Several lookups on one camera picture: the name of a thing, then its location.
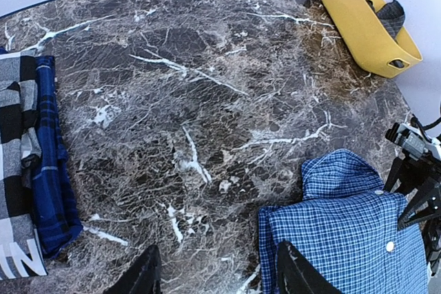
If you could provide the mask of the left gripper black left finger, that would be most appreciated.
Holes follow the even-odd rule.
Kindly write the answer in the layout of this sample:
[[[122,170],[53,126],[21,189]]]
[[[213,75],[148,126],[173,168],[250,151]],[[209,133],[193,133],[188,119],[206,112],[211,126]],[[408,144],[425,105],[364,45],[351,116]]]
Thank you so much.
[[[112,286],[112,293],[162,293],[161,265],[159,248],[148,246]]]

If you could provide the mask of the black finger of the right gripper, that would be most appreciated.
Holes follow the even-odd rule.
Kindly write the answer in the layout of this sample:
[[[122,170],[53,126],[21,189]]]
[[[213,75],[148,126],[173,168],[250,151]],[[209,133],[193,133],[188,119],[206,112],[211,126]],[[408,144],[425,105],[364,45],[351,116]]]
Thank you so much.
[[[389,192],[411,192],[416,187],[417,172],[410,157],[393,160],[384,190]]]
[[[440,182],[427,178],[398,218],[398,230],[440,217]]]

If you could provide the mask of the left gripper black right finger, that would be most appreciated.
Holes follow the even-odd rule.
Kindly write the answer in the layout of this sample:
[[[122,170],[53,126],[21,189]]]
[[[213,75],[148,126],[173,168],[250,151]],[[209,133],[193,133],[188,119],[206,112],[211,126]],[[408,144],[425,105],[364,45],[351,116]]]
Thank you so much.
[[[341,294],[291,242],[283,241],[278,245],[276,267],[282,294]]]

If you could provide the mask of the blue checked long sleeve shirt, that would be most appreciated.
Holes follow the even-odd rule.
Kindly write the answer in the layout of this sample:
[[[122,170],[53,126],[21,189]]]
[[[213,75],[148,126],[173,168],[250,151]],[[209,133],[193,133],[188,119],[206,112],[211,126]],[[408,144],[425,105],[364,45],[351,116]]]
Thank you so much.
[[[276,252],[291,242],[343,293],[426,293],[427,262],[418,225],[398,228],[407,205],[388,193],[378,172],[338,149],[301,167],[303,199],[258,212],[264,293],[277,293]]]

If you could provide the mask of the black white plaid shirt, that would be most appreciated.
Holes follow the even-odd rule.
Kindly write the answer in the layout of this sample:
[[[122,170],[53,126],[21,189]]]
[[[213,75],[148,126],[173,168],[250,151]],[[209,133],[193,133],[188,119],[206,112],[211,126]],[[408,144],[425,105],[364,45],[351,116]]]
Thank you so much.
[[[30,175],[41,159],[33,51],[1,55],[1,280],[44,276]]]

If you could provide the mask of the yellow plastic basket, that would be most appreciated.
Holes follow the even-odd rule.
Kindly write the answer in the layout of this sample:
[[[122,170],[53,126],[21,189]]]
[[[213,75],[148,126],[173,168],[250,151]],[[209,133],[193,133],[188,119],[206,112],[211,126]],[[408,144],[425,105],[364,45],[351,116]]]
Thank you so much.
[[[372,0],[377,12],[385,0]],[[422,61],[413,39],[402,28],[396,40],[365,0],[322,0],[355,62],[365,71],[393,78]]]

